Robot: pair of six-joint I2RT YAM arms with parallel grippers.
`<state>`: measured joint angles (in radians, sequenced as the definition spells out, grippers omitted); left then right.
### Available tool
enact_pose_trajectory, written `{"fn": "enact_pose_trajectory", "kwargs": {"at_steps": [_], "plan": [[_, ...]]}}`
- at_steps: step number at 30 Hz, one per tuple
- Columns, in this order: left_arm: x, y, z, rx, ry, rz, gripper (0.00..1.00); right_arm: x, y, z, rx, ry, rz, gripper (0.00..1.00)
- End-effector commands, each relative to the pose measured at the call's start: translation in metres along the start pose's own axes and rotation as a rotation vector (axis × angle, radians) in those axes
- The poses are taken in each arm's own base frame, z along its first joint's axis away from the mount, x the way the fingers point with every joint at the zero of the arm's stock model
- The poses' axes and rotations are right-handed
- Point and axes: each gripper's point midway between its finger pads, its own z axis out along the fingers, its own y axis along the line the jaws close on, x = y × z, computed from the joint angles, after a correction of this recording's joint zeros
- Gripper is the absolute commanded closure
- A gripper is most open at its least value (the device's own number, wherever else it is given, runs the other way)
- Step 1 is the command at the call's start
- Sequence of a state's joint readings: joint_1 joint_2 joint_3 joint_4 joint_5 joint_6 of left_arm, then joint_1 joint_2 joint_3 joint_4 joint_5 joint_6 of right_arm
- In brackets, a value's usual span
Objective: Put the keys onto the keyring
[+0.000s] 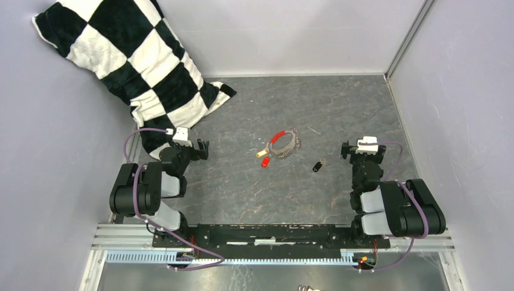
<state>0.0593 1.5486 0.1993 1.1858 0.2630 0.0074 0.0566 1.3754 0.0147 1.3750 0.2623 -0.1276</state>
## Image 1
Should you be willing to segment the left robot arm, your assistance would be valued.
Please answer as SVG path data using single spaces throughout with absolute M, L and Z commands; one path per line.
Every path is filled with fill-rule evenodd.
M 159 161 L 142 169 L 135 163 L 123 164 L 109 197 L 110 210 L 125 217 L 137 217 L 157 224 L 160 232 L 176 247 L 190 241 L 185 216 L 171 209 L 168 198 L 182 198 L 187 190 L 185 170 L 192 161 L 209 157 L 209 142 L 198 139 L 192 147 L 174 142 L 159 153 Z

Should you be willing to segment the red key tag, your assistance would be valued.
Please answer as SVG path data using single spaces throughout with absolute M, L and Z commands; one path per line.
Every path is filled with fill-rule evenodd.
M 269 156 L 266 156 L 262 162 L 261 162 L 261 167 L 262 168 L 267 168 L 268 165 L 269 165 L 269 162 L 270 162 L 271 158 Z

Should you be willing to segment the large metal keyring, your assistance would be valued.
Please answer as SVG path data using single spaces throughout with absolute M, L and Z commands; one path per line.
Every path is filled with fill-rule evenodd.
M 300 148 L 301 142 L 297 129 L 290 128 L 277 133 L 267 144 L 269 155 L 286 158 Z

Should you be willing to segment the yellow key tag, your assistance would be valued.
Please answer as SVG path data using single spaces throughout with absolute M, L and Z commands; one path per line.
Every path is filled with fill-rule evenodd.
M 265 157 L 269 154 L 269 150 L 268 149 L 263 149 L 259 152 L 256 153 L 256 157 L 257 158 L 262 158 L 262 157 Z

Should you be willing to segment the key with black tag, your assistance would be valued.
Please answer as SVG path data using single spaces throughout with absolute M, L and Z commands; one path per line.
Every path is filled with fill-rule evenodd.
M 320 159 L 312 168 L 313 172 L 318 172 L 321 167 L 326 164 L 326 159 Z

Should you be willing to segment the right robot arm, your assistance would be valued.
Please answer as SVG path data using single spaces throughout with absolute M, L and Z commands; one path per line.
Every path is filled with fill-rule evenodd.
M 350 205 L 356 216 L 350 240 L 357 247 L 377 236 L 425 238 L 446 230 L 446 218 L 423 179 L 401 182 L 384 173 L 388 145 L 365 136 L 341 146 L 341 158 L 352 166 Z

